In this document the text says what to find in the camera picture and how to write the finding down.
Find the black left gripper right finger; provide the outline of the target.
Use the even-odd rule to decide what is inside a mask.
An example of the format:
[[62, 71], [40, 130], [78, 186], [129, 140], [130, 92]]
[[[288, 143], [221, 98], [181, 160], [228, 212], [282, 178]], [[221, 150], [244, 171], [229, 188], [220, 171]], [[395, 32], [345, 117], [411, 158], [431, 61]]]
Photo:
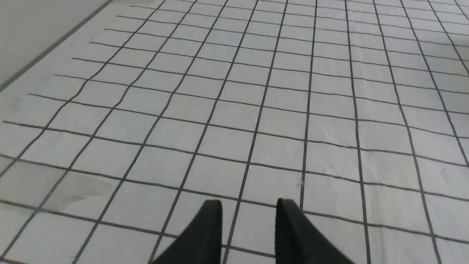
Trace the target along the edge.
[[277, 264], [352, 264], [303, 214], [293, 199], [277, 200], [275, 215]]

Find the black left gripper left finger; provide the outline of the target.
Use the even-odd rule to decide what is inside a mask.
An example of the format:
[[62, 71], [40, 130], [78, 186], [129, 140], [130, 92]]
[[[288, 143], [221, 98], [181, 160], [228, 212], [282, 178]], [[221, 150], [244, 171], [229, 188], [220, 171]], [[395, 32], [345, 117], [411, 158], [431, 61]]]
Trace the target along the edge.
[[222, 203], [204, 201], [180, 236], [153, 264], [219, 264], [222, 244]]

